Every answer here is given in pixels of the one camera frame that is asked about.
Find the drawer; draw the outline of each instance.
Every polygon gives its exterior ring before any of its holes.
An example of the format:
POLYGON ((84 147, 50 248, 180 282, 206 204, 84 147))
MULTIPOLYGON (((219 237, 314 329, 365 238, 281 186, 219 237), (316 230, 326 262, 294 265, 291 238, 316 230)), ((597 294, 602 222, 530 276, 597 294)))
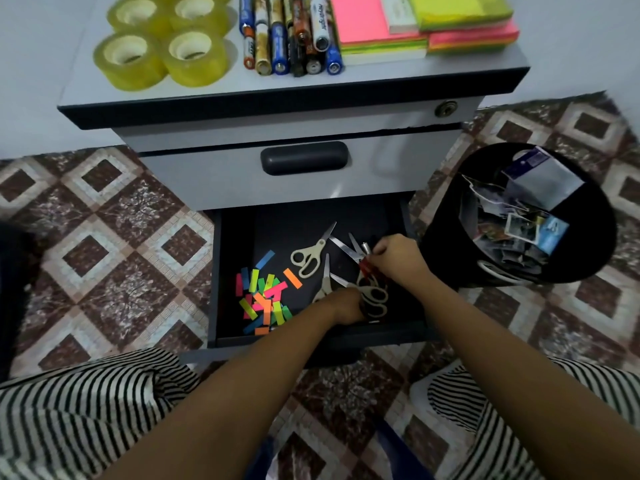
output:
MULTIPOLYGON (((275 256, 262 268, 260 276, 275 274, 284 281, 283 270, 299 268, 290 260, 291 252, 313 245, 334 221, 333 235, 350 242, 348 232, 359 242, 375 245, 380 237, 391 233, 413 236, 407 204, 412 192, 347 197, 309 202, 278 203, 235 209, 208 210, 214 222, 211 308, 209 314, 209 348, 245 346, 256 341, 255 335, 244 335, 249 320, 236 297, 236 273, 249 269, 268 251, 275 256)), ((352 282, 358 267, 334 243, 328 241, 322 252, 323 262, 303 286, 289 286, 282 292, 282 303, 295 315, 311 303, 319 290, 323 275, 324 255, 329 253, 332 273, 352 282)), ((332 282, 333 289, 339 288, 332 282)), ((335 327, 316 351, 350 351, 362 347, 419 342, 436 337, 428 327, 420 303, 395 283, 388 289, 388 314, 379 323, 363 322, 349 327, 335 327)))
POLYGON ((191 209, 224 209, 422 189, 459 135, 460 129, 427 127, 391 136, 329 138, 347 146, 346 166, 295 175, 263 170, 260 153, 272 148, 268 145, 141 155, 141 160, 191 209))
POLYGON ((434 100, 133 126, 114 131, 138 153, 180 150, 460 123, 473 119, 481 101, 482 97, 456 99, 457 110, 444 118, 436 116, 436 108, 444 100, 434 100))

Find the person's right hand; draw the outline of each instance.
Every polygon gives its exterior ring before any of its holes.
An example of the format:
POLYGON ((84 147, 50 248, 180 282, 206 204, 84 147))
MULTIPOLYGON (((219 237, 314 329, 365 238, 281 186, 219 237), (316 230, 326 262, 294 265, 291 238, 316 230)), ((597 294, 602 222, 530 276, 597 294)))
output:
POLYGON ((412 283, 431 275, 418 243, 402 234, 383 237, 367 257, 373 266, 406 290, 412 292, 412 283))

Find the diamond pattern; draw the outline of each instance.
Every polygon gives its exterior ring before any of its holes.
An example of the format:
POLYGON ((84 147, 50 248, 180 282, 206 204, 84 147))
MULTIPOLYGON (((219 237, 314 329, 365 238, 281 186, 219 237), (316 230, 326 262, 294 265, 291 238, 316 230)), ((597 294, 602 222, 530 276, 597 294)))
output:
MULTIPOLYGON (((582 282, 460 295, 547 354, 640 371, 640 146, 604 95, 477 112, 414 195, 416 231, 424 233, 460 163, 501 141, 542 144, 589 172, 616 210, 617 247, 609 265, 582 282)), ((12 375, 144 347, 179 353, 206 346, 213 225, 129 148, 0 162, 0 216, 47 249, 12 375)), ((401 344, 375 347, 352 365, 304 372, 269 430, 276 457, 268 478, 390 480, 373 413, 437 478, 452 475, 473 438, 441 418, 418 416, 408 386, 454 359, 446 342, 401 344)))

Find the trash bin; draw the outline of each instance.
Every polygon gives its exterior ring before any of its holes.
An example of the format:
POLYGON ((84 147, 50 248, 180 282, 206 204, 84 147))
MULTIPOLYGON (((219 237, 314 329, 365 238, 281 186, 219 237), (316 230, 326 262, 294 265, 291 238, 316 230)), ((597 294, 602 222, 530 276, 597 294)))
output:
POLYGON ((502 172, 513 156, 535 148, 526 143, 498 143, 471 154, 463 163, 436 211, 420 244, 431 271, 452 288, 571 283, 597 273, 608 263, 616 246, 616 218, 600 186, 578 165, 544 148, 584 182, 549 213, 569 228, 541 268, 529 274, 505 268, 489 259, 469 238, 460 218, 460 204, 468 182, 461 176, 505 187, 502 172))

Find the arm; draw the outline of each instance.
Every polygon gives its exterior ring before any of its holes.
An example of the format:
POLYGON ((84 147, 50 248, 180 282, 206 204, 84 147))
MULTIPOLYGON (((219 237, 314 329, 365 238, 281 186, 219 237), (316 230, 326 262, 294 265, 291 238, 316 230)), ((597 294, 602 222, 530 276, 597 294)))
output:
POLYGON ((640 477, 640 435, 533 347, 469 305, 427 268, 411 239, 384 238, 373 265, 404 286, 549 479, 640 477))
POLYGON ((103 480, 240 479, 309 356, 336 324, 362 318, 360 293, 339 290, 215 371, 103 480))

